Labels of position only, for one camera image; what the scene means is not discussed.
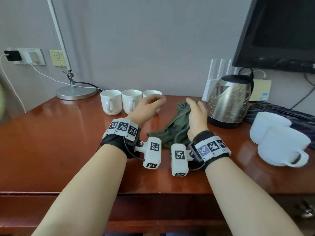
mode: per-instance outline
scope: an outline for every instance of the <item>white cable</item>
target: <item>white cable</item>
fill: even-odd
[[[265,71],[263,71],[263,70],[261,70],[261,69],[257,69],[257,70],[254,70],[253,72],[263,72],[264,73],[264,79],[266,79],[267,78],[267,75],[266,75],[266,72]]]
[[[36,71],[37,71],[38,73],[40,73],[41,75],[44,75],[43,73],[39,72],[39,71],[34,67],[33,64],[31,64],[31,65],[32,65],[32,67],[34,68],[34,70],[36,70]],[[46,76],[47,78],[50,78],[50,79],[52,79],[52,80],[54,80],[54,81],[56,81],[56,82],[59,82],[59,83],[62,83],[62,84],[67,84],[67,85],[71,85],[71,84],[68,84],[68,83],[64,83],[64,82],[55,80],[55,79],[53,79],[53,78],[51,78],[51,77],[49,77],[49,76],[47,76],[47,75],[44,75],[44,76]],[[84,87],[84,86],[80,86],[80,85],[75,85],[75,86],[76,86],[76,87],[81,87],[81,88],[99,89],[100,91],[103,91],[102,89],[96,88],[96,87]]]
[[[1,55],[1,56],[0,56],[0,66],[1,66],[1,70],[2,70],[2,72],[3,72],[3,74],[4,74],[4,76],[6,77],[7,81],[10,83],[10,85],[11,85],[11,87],[12,87],[12,89],[13,89],[15,95],[18,97],[19,101],[20,101],[21,104],[22,104],[22,107],[23,107],[24,112],[26,113],[26,110],[25,110],[24,104],[22,103],[22,100],[20,99],[20,97],[19,97],[18,94],[16,93],[16,91],[15,91],[15,89],[14,89],[12,83],[10,82],[9,78],[7,77],[5,71],[3,70],[3,67],[2,67],[2,57],[3,57],[3,56],[7,56],[7,55],[9,55],[9,54],[4,54],[4,55]]]

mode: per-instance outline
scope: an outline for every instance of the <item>black plug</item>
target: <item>black plug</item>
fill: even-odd
[[[19,53],[18,50],[5,50],[4,51],[5,54],[9,54],[7,55],[7,59],[8,61],[19,61],[19,60],[22,60],[22,57]]]

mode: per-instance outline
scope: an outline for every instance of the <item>electric kettle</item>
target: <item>electric kettle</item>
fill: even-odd
[[[237,127],[247,113],[253,89],[253,76],[223,76],[213,88],[206,105],[208,121],[217,127]]]

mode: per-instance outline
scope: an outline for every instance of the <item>person's left hand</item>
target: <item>person's left hand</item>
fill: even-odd
[[[166,103],[164,95],[152,94],[139,102],[136,109],[132,111],[126,118],[132,122],[143,125],[146,121],[150,120],[156,113],[157,109]]]

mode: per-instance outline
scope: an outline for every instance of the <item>mug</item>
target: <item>mug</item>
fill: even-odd
[[[123,101],[119,90],[111,89],[100,93],[102,107],[108,115],[117,115],[123,109]]]
[[[124,111],[127,114],[130,114],[130,112],[132,112],[136,108],[136,106],[142,99],[142,92],[136,89],[124,90],[122,91],[122,98]]]
[[[268,113],[268,112],[259,112],[250,128],[250,139],[256,144],[260,144],[260,141],[269,127],[272,126],[283,126],[290,127],[291,121],[286,119],[283,116]]]
[[[159,94],[159,95],[163,95],[162,92],[157,91],[157,90],[146,90],[142,92],[142,97],[145,98],[151,94]],[[158,108],[155,114],[158,114],[158,112],[161,110],[161,108]]]
[[[311,143],[305,134],[289,127],[270,127],[258,145],[258,154],[274,166],[302,167],[308,162],[303,151]]]

